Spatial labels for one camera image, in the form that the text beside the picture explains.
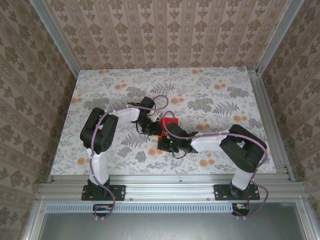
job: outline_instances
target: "floral wallpaper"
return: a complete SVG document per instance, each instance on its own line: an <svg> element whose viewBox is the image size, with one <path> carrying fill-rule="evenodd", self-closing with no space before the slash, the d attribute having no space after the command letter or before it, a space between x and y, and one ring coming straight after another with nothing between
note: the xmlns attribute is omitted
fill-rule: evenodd
<svg viewBox="0 0 320 240"><path fill-rule="evenodd" d="M297 181L320 220L320 1L305 0L263 80Z"/></svg>
<svg viewBox="0 0 320 240"><path fill-rule="evenodd" d="M28 0L0 1L0 239L20 239L75 78Z"/></svg>
<svg viewBox="0 0 320 240"><path fill-rule="evenodd" d="M88 175L89 156L80 132L95 107L112 110L143 97L166 95L179 125L187 131L214 133L239 124L269 144L245 67L181 67L81 70L52 165L52 175ZM155 100L158 108L163 98ZM110 175L233 174L236 165L216 145L210 151L174 159L157 149L158 138L139 134L134 124L117 125L104 153ZM259 173L275 173L272 153Z"/></svg>
<svg viewBox="0 0 320 240"><path fill-rule="evenodd" d="M45 0L81 69L255 68L290 0Z"/></svg>

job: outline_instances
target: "black cable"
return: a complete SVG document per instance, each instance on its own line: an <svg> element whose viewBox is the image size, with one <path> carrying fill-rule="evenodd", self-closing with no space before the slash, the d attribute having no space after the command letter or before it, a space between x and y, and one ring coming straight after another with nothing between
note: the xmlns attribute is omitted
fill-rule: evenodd
<svg viewBox="0 0 320 240"><path fill-rule="evenodd" d="M139 132L139 130L138 130L138 123L137 123L137 122L135 122L135 129L136 129L136 131L138 132L138 134L144 134L143 132Z"/></svg>
<svg viewBox="0 0 320 240"><path fill-rule="evenodd" d="M147 116L150 117L150 116L154 115L155 113L156 113L156 111L153 111L153 113L151 115L147 114Z"/></svg>
<svg viewBox="0 0 320 240"><path fill-rule="evenodd" d="M175 156L175 153L172 152L172 156L173 156L175 159L182 159L182 158L184 158L186 155L187 155L187 153L185 152L183 156L176 157L176 156Z"/></svg>

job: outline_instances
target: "patterned wallpaper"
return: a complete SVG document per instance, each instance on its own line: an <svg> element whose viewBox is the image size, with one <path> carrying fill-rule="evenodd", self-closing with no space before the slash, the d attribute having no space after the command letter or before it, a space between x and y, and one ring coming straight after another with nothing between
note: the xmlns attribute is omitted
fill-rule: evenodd
<svg viewBox="0 0 320 240"><path fill-rule="evenodd" d="M296 180L320 220L320 0L305 0L263 80Z"/></svg>
<svg viewBox="0 0 320 240"><path fill-rule="evenodd" d="M28 0L0 0L0 239L19 239L46 182L75 79Z"/></svg>
<svg viewBox="0 0 320 240"><path fill-rule="evenodd" d="M255 68L290 0L45 0L81 69Z"/></svg>

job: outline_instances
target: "table surface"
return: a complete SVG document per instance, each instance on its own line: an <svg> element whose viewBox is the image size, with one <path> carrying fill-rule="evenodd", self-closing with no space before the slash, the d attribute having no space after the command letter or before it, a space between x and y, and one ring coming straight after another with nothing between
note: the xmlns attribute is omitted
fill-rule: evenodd
<svg viewBox="0 0 320 240"><path fill-rule="evenodd" d="M264 126L245 67L82 70L79 73L51 169L52 175L88 175L89 156L80 132L93 108L104 110L166 95L182 129L212 133L239 124L266 142L269 159L258 173L275 173ZM157 107L164 99L156 99ZM174 159L157 150L157 137L139 134L133 123L117 126L107 151L110 175L232 174L223 151Z"/></svg>

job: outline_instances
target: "purple cable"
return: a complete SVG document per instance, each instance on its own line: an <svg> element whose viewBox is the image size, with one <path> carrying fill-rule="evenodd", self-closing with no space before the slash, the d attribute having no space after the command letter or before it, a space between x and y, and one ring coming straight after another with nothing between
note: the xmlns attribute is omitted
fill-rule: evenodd
<svg viewBox="0 0 320 240"><path fill-rule="evenodd" d="M163 115L163 126L164 126L164 129L167 133L169 133L171 136L177 138L177 139L198 139L198 138L202 138L202 137L216 137L216 136L233 136L233 137L238 137L238 138L242 138L242 139L246 139L246 140L249 140L251 141L252 143L258 145L264 152L264 159L258 164L258 166L256 167L256 170L254 171L254 173L252 174L252 177L251 177L251 182L257 186L258 188L262 188L265 190L266 192L266 195L265 195L265 198L262 202L262 204L260 205L260 207L253 213L247 215L247 216L243 216L241 213L235 211L237 214L239 214L241 217L243 218L249 218L249 217L252 217L253 215L255 215L258 211L260 211L260 209L265 205L267 199L268 199L268 196L269 196L269 192L268 190L264 187L264 186L261 186L257 183L255 183L253 181L255 175L257 174L257 170L259 167L261 167L261 165L263 165L267 160L268 160L268 152L267 152L267 149L265 149L265 147L260 143L258 142L257 140L251 138L251 137L248 137L248 136L245 136L245 135L241 135L241 134L236 134L236 133L230 133L230 132L216 132L216 133L205 133L205 134L202 134L202 135L198 135L198 136L177 136L175 134L172 134L166 124L165 124L165 118L166 118L166 115L170 113L172 115L172 122L175 120L175 114L172 112L172 111L166 111Z"/></svg>
<svg viewBox="0 0 320 240"><path fill-rule="evenodd" d="M165 96L165 95L157 95L157 96L155 96L155 97L153 98L153 100L156 99L156 98L159 98L159 97L163 97L163 98L166 99L166 104L165 104L165 106L163 106L163 107L161 107L161 108L153 109L153 108L148 108L148 107L144 107L144 106L133 106L133 105L127 105L127 106L119 107L119 108L117 108L117 109L114 109L114 110L110 110L110 111L105 112L105 113L101 116L100 120L98 121L98 123L97 123L96 126L95 126L95 129L94 129L94 132L93 132L93 135L92 135L92 140L91 140L91 156L90 156L89 165L90 165L90 170L91 170L91 173L92 173L92 177L93 177L93 179L95 180L95 182L96 182L100 187L102 187L103 189L107 190L108 193L109 193L109 194L111 195L111 197L112 197L112 208L111 208L110 212L109 212L106 216L104 216L105 218L107 218L107 217L113 212L113 210L115 209L116 199L115 199L115 196L113 195L113 193L112 193L107 187L105 187L104 185L102 185L102 184L98 181L98 179L97 179L96 176L95 176L94 168L93 168L93 165L92 165L92 160L93 160L94 155L95 155L94 143L95 143L95 138L96 138L96 135L97 135L99 126L101 125L102 121L104 120L104 118L105 118L108 114L111 114L111 113L114 113L114 112L117 112L117 111L120 111L120 110L124 110L124 109L144 109L144 110L151 110L151 111L160 111L160 110L163 110L163 109L165 109L165 108L168 106L168 104L169 104L169 99L168 99L167 96ZM103 206L103 205L98 205L98 206L96 206L96 208L94 209L94 213L93 213L93 214L94 214L95 217L98 217L98 216L97 216L97 209L98 209L99 207L102 207L102 206Z"/></svg>

